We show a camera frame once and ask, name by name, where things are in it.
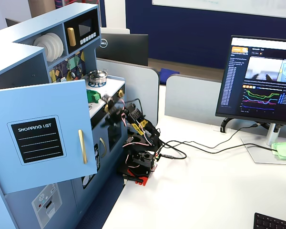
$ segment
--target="keyboard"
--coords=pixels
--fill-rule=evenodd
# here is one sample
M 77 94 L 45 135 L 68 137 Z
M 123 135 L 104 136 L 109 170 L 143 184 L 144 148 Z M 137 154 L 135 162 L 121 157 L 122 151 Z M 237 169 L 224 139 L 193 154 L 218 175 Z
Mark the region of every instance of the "keyboard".
M 255 213 L 254 229 L 286 229 L 286 221 Z

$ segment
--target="stack of plates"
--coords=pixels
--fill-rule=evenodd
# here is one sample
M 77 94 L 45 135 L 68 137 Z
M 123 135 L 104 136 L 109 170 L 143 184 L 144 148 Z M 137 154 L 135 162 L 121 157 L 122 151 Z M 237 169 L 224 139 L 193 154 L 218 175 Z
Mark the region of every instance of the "stack of plates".
M 52 62 L 58 57 L 61 57 L 63 52 L 63 44 L 60 37 L 52 32 L 37 38 L 33 45 L 45 49 L 48 62 Z

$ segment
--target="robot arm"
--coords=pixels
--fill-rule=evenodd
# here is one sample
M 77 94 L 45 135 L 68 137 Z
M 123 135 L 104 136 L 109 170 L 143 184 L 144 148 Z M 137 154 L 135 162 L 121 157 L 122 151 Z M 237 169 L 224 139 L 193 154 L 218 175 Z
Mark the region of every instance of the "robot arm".
M 124 103 L 124 107 L 117 108 L 114 106 L 113 98 L 105 95 L 102 100 L 107 103 L 109 113 L 104 125 L 116 125 L 121 121 L 126 124 L 126 119 L 136 130 L 137 133 L 129 135 L 123 145 L 124 151 L 127 153 L 127 159 L 123 164 L 126 168 L 123 176 L 124 179 L 135 180 L 139 184 L 145 185 L 160 159 L 157 155 L 157 151 L 162 146 L 159 139 L 160 133 L 150 121 L 145 119 L 135 104 Z

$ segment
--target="green toy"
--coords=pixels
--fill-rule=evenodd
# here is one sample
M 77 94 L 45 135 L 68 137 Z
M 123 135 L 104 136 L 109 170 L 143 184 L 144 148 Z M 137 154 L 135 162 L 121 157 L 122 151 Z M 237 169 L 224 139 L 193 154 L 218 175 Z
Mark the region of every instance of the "green toy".
M 87 97 L 88 97 L 88 103 L 97 104 L 99 100 L 101 99 L 101 94 L 96 91 L 87 90 Z

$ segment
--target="desk divider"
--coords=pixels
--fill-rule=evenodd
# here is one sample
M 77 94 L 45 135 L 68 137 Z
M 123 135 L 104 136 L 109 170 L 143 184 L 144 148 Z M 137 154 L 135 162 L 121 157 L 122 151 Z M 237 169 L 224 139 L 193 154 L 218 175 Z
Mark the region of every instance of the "desk divider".
M 166 82 L 165 115 L 220 126 L 224 118 L 215 116 L 220 87 L 221 81 L 171 75 Z M 227 128 L 237 130 L 252 124 L 252 121 L 234 119 Z M 267 130 L 261 126 L 243 131 L 267 135 Z M 281 128 L 280 137 L 286 137 L 286 126 Z
M 157 70 L 142 65 L 101 58 L 97 58 L 97 69 L 107 71 L 108 75 L 124 78 L 126 100 L 139 98 L 143 114 L 153 125 L 157 125 L 160 86 L 160 75 Z

